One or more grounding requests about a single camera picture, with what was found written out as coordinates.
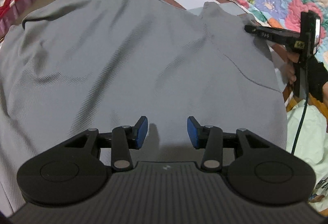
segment ribbed gray pad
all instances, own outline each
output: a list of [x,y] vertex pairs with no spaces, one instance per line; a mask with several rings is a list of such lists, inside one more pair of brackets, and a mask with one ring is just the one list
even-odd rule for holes
[[270,208],[245,201],[220,175],[203,173],[192,162],[139,162],[78,205],[26,204],[11,217],[16,224],[309,224],[323,219],[306,203]]

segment white logo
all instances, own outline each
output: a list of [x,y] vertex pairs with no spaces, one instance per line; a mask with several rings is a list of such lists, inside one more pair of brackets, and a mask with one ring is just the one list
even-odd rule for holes
[[264,33],[264,32],[262,32],[262,37],[264,37],[264,38],[269,38],[269,34],[268,33]]
[[163,167],[163,169],[165,169],[165,170],[168,170],[170,168],[171,168],[171,166],[169,166],[169,165],[166,165],[166,166]]

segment circular pad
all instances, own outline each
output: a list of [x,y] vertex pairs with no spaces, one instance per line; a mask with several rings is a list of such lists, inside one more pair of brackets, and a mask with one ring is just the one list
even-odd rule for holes
[[79,173],[79,167],[71,162],[55,161],[41,168],[41,176],[48,181],[61,182],[74,178]]
[[307,201],[315,185],[313,169],[278,148],[252,149],[237,158],[227,179],[242,197],[268,205]]
[[24,163],[17,183],[27,202],[63,206],[97,193],[107,180],[104,164],[79,148],[50,149]]

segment pink flower pattern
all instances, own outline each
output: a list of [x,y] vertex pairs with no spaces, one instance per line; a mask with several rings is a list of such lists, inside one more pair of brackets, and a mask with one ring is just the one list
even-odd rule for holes
[[[288,15],[285,19],[285,26],[289,30],[293,30],[296,32],[300,32],[301,30],[301,12],[308,12],[309,10],[318,14],[321,18],[321,22],[323,21],[323,15],[321,10],[316,6],[315,3],[309,2],[303,4],[301,0],[292,0],[288,4]],[[326,37],[326,31],[324,27],[320,28],[320,38],[323,39]]]
[[249,4],[247,2],[247,0],[236,0],[240,5],[242,5],[244,8],[248,9],[249,8]]

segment person's fingers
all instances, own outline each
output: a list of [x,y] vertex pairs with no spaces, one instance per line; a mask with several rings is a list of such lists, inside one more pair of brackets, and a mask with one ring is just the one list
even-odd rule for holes
[[328,106],[328,82],[326,82],[322,87],[323,103]]
[[295,69],[294,69],[294,66],[292,64],[287,64],[286,65],[286,70],[291,73],[291,74],[295,74]]
[[288,79],[290,84],[294,84],[294,82],[296,82],[296,76],[293,76],[291,78]]
[[294,53],[294,52],[287,52],[287,57],[292,62],[297,63],[298,59],[300,58],[300,55],[298,53]]
[[295,82],[296,81],[296,76],[295,75],[293,75],[293,76],[290,76],[290,77],[288,77],[288,80],[290,81],[290,82]]

